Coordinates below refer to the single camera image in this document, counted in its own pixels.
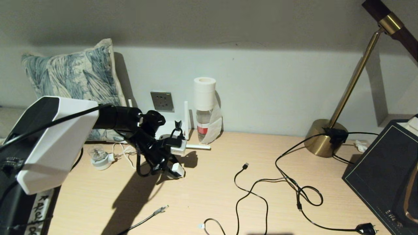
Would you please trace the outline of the white power adapter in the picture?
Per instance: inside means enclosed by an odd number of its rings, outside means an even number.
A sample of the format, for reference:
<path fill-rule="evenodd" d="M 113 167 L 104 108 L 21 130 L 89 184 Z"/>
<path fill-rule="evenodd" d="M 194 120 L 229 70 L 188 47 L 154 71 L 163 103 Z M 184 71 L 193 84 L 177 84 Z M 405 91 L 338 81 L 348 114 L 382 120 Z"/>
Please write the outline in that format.
<path fill-rule="evenodd" d="M 185 170 L 180 163 L 174 163 L 171 167 L 173 179 L 185 177 Z"/>

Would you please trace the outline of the white router with antennas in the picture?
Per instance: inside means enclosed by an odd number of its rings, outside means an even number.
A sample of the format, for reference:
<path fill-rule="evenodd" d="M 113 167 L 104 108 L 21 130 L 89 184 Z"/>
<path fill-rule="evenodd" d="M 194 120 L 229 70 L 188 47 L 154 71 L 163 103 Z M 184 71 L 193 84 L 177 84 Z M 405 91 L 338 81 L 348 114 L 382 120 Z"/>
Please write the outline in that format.
<path fill-rule="evenodd" d="M 175 128 L 175 122 L 174 121 L 167 121 L 164 126 L 160 127 L 158 131 L 156 132 L 156 138 L 160 139 L 163 135 L 170 135 L 172 130 Z M 190 116 L 190 110 L 188 107 L 188 101 L 184 102 L 184 118 L 182 119 L 182 130 L 184 137 L 186 140 L 190 139 L 191 131 L 192 131 L 192 125 L 191 125 L 191 116 Z M 187 149 L 201 149 L 201 150 L 211 150 L 210 145 L 194 145 L 187 143 L 186 144 Z"/>

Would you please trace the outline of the clear bottle with red label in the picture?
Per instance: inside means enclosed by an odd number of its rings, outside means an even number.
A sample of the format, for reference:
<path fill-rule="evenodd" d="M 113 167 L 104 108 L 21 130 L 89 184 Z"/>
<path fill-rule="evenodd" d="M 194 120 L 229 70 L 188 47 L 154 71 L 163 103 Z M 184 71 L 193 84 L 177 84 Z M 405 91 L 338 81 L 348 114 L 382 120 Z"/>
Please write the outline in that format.
<path fill-rule="evenodd" d="M 207 135 L 212 116 L 212 110 L 201 111 L 197 110 L 197 131 L 200 143 L 209 144 L 211 142 L 210 136 Z"/>

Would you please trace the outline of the clear dome night light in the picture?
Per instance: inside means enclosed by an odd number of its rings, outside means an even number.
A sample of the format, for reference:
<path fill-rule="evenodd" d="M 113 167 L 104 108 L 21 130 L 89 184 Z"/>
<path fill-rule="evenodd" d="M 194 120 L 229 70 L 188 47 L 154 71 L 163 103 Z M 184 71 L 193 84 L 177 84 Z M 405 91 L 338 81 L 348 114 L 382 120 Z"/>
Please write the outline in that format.
<path fill-rule="evenodd" d="M 101 145 L 94 145 L 88 149 L 90 155 L 90 162 L 97 170 L 108 169 L 115 161 L 115 155 L 103 149 Z"/>

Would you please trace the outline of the white paper roll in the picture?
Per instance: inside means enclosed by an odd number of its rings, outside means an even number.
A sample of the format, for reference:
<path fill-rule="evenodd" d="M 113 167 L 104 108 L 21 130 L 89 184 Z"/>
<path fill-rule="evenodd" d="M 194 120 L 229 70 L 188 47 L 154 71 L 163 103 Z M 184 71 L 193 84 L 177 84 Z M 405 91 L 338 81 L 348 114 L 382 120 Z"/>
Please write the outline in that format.
<path fill-rule="evenodd" d="M 194 79 L 194 106 L 199 111 L 210 111 L 215 106 L 216 80 L 211 77 Z"/>

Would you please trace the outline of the blue leaf print pillow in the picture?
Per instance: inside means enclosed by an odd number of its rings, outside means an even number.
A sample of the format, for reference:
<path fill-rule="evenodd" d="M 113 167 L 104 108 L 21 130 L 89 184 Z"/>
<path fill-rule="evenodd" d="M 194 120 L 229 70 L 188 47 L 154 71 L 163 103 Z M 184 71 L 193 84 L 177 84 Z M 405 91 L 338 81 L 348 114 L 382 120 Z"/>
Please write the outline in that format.
<path fill-rule="evenodd" d="M 24 54 L 21 64 L 37 98 L 57 96 L 127 105 L 116 73 L 111 39 L 68 55 Z"/>

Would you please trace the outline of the brass desk lamp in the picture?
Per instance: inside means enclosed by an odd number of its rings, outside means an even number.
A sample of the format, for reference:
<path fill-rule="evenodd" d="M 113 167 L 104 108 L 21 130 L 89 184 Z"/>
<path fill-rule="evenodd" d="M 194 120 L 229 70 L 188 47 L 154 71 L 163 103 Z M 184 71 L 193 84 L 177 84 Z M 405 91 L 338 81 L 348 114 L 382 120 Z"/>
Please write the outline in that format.
<path fill-rule="evenodd" d="M 345 92 L 342 95 L 335 111 L 330 119 L 317 119 L 312 123 L 305 140 L 304 146 L 316 156 L 323 158 L 331 158 L 334 152 L 338 150 L 341 145 L 333 145 L 330 143 L 330 138 L 325 135 L 324 128 L 345 129 L 343 125 L 338 122 L 338 119 L 345 108 L 361 74 L 363 73 L 367 62 L 372 55 L 373 50 L 382 34 L 390 36 L 392 39 L 398 41 L 412 56 L 412 59 L 418 63 L 418 40 L 407 29 L 400 18 L 390 10 L 382 0 L 365 0 L 362 3 L 363 8 L 372 16 L 378 24 L 378 30 L 372 34 L 372 37 L 365 49 L 363 56 L 360 59 L 354 74 L 348 83 Z"/>

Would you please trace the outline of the grey wall socket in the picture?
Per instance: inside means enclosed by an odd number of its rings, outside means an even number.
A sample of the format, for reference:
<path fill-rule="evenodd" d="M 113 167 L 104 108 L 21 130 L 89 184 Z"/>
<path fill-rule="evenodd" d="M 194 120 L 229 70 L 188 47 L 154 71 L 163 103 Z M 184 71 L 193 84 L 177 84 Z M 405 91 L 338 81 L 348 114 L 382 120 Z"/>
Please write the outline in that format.
<path fill-rule="evenodd" d="M 150 92 L 154 109 L 158 112 L 174 112 L 171 92 Z"/>

